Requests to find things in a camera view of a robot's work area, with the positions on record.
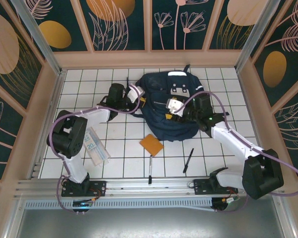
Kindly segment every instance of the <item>marker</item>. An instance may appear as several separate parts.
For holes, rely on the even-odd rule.
[[[148,184],[152,183],[151,173],[152,173],[152,155],[150,155],[150,160],[149,160],[149,181],[148,181]]]
[[[185,174],[185,172],[187,172],[187,169],[188,169],[188,166],[189,166],[189,162],[190,162],[190,159],[191,159],[191,156],[192,156],[192,153],[194,151],[194,148],[192,148],[191,152],[190,152],[190,155],[189,155],[189,158],[188,158],[188,161],[187,163],[185,164],[184,166],[184,170],[183,170],[183,173]]]

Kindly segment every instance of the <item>grid floor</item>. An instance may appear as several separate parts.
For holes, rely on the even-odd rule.
[[[60,96],[56,115],[66,109],[74,112],[95,106],[107,95],[110,85],[122,83],[126,78],[134,83],[144,73],[171,71],[174,68],[126,68],[126,69],[84,69],[68,70]],[[200,78],[205,90],[215,92],[230,113],[228,120],[241,135],[256,144],[255,134],[246,108],[245,100],[234,68],[191,68],[191,73]],[[215,112],[221,112],[214,102]],[[89,155],[82,148],[80,154],[90,177],[97,178],[143,178],[149,173],[149,153],[139,144],[145,136],[152,133],[144,119],[119,114],[108,123],[100,123],[95,128],[107,151],[111,155],[109,163],[94,166]],[[208,138],[199,131],[194,138],[180,141],[164,141],[161,150],[152,161],[153,177],[197,177],[207,176],[223,166],[238,164],[237,158],[219,142]],[[189,168],[183,168],[192,148]],[[39,173],[40,179],[59,178],[66,174],[62,161],[50,148]]]

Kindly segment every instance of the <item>navy blue backpack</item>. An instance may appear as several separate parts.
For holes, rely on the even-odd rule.
[[[146,103],[141,108],[142,117],[149,128],[159,140],[185,140],[197,134],[199,126],[196,122],[178,122],[166,118],[169,109],[166,108],[168,99],[176,97],[177,100],[186,101],[193,94],[203,91],[198,77],[187,72],[187,65],[183,72],[186,76],[170,76],[169,72],[146,73],[136,82],[142,87]]]

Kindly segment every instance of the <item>orange notepad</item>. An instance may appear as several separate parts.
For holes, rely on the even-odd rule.
[[[156,154],[158,154],[159,151],[163,149],[163,145],[160,143],[160,141],[151,134],[147,135],[142,141],[140,141],[140,144],[152,156],[156,156]]]

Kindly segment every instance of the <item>pen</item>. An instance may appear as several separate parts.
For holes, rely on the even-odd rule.
[[[148,184],[152,183],[151,173],[152,173],[152,155],[150,155],[150,160],[149,160],[149,181],[148,181]]]
[[[188,161],[187,163],[185,164],[184,166],[184,170],[183,170],[183,173],[187,172],[187,169],[188,169],[188,166],[189,166],[189,162],[190,162],[190,159],[191,159],[191,156],[192,156],[192,153],[194,151],[194,148],[192,148],[191,152],[190,152],[190,155],[189,155],[189,158],[188,158]]]

